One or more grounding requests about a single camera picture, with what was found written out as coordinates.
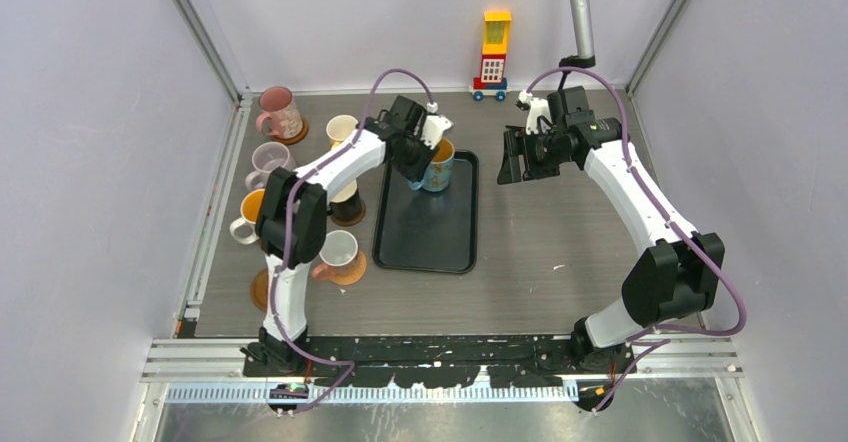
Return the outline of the lilac ribbed mug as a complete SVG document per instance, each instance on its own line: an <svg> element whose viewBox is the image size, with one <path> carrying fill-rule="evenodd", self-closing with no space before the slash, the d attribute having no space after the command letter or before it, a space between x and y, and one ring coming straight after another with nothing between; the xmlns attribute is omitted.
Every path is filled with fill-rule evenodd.
<svg viewBox="0 0 848 442"><path fill-rule="evenodd" d="M249 192L264 188L273 170L285 168L294 171L297 168L290 149L275 141L258 146L251 156L251 163L253 171L245 177L245 186Z"/></svg>

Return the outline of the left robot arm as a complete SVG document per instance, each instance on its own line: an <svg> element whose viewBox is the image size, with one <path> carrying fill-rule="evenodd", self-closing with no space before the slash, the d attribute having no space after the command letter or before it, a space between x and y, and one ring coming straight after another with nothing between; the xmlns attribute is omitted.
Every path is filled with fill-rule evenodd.
<svg viewBox="0 0 848 442"><path fill-rule="evenodd" d="M294 171L272 171L256 221L268 271L266 315L255 359L284 376L307 360L297 342L307 331L305 298L312 261L325 244L329 202L358 177L387 164L408 180L423 179L437 146L453 126L430 102L404 96L367 116L342 143Z"/></svg>

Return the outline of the white floral orange-inside mug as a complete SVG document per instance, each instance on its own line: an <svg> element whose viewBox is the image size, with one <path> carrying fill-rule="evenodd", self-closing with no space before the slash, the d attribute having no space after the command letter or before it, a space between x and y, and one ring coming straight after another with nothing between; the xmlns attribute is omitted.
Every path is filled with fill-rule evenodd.
<svg viewBox="0 0 848 442"><path fill-rule="evenodd" d="M249 245L259 240L256 234L256 223L264 194L264 189L257 189L242 199L239 205L239 216L229 225L231 237L239 244Z"/></svg>

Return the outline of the dark walnut round coaster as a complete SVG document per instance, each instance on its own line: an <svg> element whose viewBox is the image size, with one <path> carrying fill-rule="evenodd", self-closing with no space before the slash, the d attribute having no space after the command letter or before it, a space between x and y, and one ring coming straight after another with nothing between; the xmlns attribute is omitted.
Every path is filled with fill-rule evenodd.
<svg viewBox="0 0 848 442"><path fill-rule="evenodd" d="M353 225L360 223L364 219L365 215L366 215L366 209L362 208L355 216L353 216L351 218L343 219L343 218L339 218L335 215L330 215L330 220L338 226L350 227L350 226L353 226Z"/></svg>

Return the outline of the blue orange-inside mug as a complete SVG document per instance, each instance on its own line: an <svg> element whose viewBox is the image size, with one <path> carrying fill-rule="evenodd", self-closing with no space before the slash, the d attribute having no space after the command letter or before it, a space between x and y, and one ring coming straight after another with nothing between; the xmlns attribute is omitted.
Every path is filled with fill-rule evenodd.
<svg viewBox="0 0 848 442"><path fill-rule="evenodd" d="M418 182L407 183L412 190L425 190L436 193L445 190L450 184L451 171L454 162L455 147L448 139L442 139L436 153L428 164L423 178Z"/></svg>

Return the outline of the black plastic tray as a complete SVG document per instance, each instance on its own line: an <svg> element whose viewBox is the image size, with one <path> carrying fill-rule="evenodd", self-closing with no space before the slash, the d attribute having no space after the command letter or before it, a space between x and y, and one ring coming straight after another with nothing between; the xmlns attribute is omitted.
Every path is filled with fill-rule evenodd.
<svg viewBox="0 0 848 442"><path fill-rule="evenodd" d="M384 170L372 258L385 269L464 274L477 260L479 159L456 152L448 187L412 190Z"/></svg>

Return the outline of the yellow mug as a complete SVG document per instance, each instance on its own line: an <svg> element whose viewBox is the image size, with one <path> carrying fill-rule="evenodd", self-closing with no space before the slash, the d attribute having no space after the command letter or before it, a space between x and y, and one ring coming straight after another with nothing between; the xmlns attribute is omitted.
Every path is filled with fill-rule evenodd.
<svg viewBox="0 0 848 442"><path fill-rule="evenodd" d="M357 125L358 120L352 115L337 115L331 118L325 128L326 135L331 141L331 147L335 148L342 144L357 130Z"/></svg>

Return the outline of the black white-inside mug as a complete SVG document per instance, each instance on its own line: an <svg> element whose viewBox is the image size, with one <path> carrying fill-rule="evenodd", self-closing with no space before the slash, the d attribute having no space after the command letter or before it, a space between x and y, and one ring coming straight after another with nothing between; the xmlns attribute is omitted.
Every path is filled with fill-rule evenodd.
<svg viewBox="0 0 848 442"><path fill-rule="evenodd" d="M362 208L365 208L365 205L358 190L358 183L353 181L330 200L329 216L335 215L348 219L355 216Z"/></svg>

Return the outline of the dusty pink mug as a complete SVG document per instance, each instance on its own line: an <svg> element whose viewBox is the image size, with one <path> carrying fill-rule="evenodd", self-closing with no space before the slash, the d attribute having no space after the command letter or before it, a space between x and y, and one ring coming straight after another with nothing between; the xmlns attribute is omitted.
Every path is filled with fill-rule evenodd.
<svg viewBox="0 0 848 442"><path fill-rule="evenodd" d="M265 136L290 138L300 132L302 116L292 92L283 86L265 90L259 98L261 112L256 129Z"/></svg>

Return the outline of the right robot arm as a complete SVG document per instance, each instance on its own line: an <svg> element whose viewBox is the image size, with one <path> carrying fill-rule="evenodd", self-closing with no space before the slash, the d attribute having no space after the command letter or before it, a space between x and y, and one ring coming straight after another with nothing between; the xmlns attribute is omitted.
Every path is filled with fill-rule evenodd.
<svg viewBox="0 0 848 442"><path fill-rule="evenodd" d="M556 177L561 165L574 163L607 196L639 254L620 297L575 323L569 342L574 365L596 372L610 360L610 347L658 323L711 308L718 278L707 264L722 263L724 244L717 234L701 233L673 214L644 174L633 145L623 140L622 123L596 117L581 87L544 98L523 91L517 106L527 118L504 133L498 184Z"/></svg>

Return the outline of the salmon pink mug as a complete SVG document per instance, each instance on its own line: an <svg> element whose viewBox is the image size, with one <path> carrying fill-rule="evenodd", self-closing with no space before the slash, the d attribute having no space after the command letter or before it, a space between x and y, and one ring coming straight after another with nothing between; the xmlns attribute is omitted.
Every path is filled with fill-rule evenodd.
<svg viewBox="0 0 848 442"><path fill-rule="evenodd" d="M311 277L330 280L333 267L350 263L359 251L358 241L352 233L344 230L329 232L319 252L320 262L311 270Z"/></svg>

